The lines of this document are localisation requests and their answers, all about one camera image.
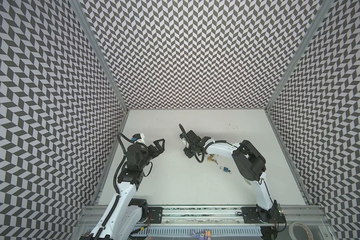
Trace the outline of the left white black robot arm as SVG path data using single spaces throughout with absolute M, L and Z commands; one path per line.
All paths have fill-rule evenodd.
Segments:
M 115 194 L 95 227 L 81 240 L 127 240 L 149 226 L 150 214 L 145 199 L 135 199 L 144 168 L 165 151 L 165 139 L 147 146 L 144 134 L 127 138 L 117 134 L 123 158 L 113 178 Z

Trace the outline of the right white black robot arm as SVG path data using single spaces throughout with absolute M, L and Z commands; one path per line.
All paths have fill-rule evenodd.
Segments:
M 184 153 L 188 158 L 195 157 L 199 163 L 206 155 L 218 155 L 235 162 L 239 173 L 252 187 L 256 198 L 254 222 L 282 224 L 285 215 L 276 200 L 273 200 L 266 178 L 266 160 L 250 141 L 229 143 L 210 137 L 200 138 L 193 131 L 182 131 L 180 139 L 185 144 Z

